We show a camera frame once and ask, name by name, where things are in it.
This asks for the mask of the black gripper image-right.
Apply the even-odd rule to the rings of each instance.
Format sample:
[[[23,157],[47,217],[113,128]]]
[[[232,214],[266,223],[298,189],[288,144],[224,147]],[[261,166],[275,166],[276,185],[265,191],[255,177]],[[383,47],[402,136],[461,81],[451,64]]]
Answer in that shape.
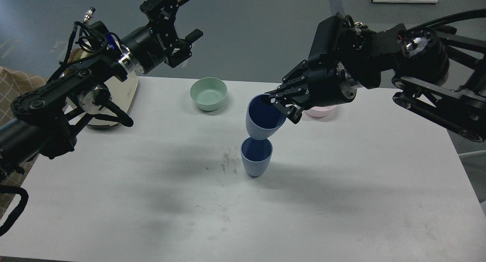
[[[264,93],[263,102],[271,103],[287,120],[298,124],[304,110],[350,103],[356,95],[357,89],[347,83],[344,69],[312,69],[303,60],[283,77],[282,88]]]

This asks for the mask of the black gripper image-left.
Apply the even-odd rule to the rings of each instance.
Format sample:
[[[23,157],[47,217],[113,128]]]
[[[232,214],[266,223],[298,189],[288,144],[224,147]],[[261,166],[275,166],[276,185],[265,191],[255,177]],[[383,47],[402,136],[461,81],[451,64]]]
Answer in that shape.
[[[177,11],[189,1],[146,0],[139,6],[148,23],[123,37],[121,44],[135,58],[141,73],[149,73],[162,63],[175,68],[192,56],[193,43],[203,32],[195,29],[179,38],[175,30]]]

